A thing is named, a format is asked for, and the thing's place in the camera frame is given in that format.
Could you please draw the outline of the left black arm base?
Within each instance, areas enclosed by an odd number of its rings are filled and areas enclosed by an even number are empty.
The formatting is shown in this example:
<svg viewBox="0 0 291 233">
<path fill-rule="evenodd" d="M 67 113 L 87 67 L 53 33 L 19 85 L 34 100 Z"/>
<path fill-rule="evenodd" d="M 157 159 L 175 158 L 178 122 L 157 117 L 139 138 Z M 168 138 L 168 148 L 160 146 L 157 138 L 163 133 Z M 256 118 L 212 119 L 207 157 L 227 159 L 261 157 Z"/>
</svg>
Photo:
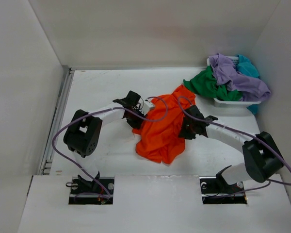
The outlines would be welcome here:
<svg viewBox="0 0 291 233">
<path fill-rule="evenodd" d="M 65 186 L 69 188 L 69 205 L 112 205 L 115 188 L 114 177 L 97 177 L 107 189 L 108 194 L 99 184 L 86 180 L 80 175 L 73 177 Z"/>
</svg>

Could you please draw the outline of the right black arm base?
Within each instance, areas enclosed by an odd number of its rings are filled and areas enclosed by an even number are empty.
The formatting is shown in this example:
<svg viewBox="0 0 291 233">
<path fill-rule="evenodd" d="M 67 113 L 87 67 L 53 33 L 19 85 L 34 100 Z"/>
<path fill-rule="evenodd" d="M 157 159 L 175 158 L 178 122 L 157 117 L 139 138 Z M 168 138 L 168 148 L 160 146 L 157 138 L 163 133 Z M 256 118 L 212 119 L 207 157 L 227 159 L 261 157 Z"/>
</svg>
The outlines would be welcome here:
<svg viewBox="0 0 291 233">
<path fill-rule="evenodd" d="M 215 176 L 199 181 L 203 204 L 247 204 L 243 182 L 225 184 Z"/>
</svg>

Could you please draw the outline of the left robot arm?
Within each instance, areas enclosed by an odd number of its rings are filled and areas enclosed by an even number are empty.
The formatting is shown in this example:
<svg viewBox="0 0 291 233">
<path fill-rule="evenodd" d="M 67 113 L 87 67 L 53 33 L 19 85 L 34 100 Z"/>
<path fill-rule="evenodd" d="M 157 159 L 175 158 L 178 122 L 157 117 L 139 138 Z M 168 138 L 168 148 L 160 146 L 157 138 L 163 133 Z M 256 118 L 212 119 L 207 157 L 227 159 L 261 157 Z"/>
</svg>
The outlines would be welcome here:
<svg viewBox="0 0 291 233">
<path fill-rule="evenodd" d="M 87 171 L 81 160 L 91 156 L 97 148 L 102 128 L 124 119 L 132 129 L 139 130 L 150 110 L 154 108 L 151 101 L 129 91 L 126 97 L 114 99 L 112 103 L 92 113 L 82 109 L 74 113 L 71 122 L 65 127 L 63 143 L 75 155 L 74 163 L 88 176 L 82 182 L 87 193 L 97 192 L 99 181 Z"/>
</svg>

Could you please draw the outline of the orange t shirt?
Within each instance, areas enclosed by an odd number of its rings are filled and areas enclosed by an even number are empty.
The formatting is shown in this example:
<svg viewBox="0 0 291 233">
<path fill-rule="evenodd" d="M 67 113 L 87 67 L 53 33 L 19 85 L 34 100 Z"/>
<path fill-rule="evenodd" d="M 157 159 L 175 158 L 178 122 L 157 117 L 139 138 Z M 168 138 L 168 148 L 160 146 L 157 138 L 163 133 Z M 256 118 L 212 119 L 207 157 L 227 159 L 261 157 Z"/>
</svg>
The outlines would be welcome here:
<svg viewBox="0 0 291 233">
<path fill-rule="evenodd" d="M 160 96 L 164 101 L 153 99 L 155 109 L 147 114 L 150 120 L 144 121 L 139 130 L 132 130 L 141 139 L 135 146 L 136 153 L 152 162 L 171 164 L 184 152 L 185 139 L 180 138 L 184 113 L 182 109 L 195 104 L 195 94 L 184 85 L 178 86 L 173 93 Z"/>
</svg>

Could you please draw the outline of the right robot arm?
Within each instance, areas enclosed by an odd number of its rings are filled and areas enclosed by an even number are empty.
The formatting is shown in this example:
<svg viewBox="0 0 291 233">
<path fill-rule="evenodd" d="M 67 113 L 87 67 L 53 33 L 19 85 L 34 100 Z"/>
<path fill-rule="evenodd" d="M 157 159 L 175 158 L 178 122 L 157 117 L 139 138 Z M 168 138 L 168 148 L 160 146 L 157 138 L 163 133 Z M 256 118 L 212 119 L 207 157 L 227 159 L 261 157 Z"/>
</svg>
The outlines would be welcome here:
<svg viewBox="0 0 291 233">
<path fill-rule="evenodd" d="M 179 133 L 180 138 L 193 140 L 197 135 L 220 141 L 243 155 L 243 162 L 220 170 L 211 182 L 202 186 L 216 188 L 218 193 L 230 194 L 232 187 L 254 180 L 258 183 L 269 181 L 270 177 L 284 167 L 284 159 L 271 135 L 261 132 L 251 135 L 218 123 L 214 116 L 204 117 L 192 105 L 183 110 L 184 118 Z"/>
</svg>

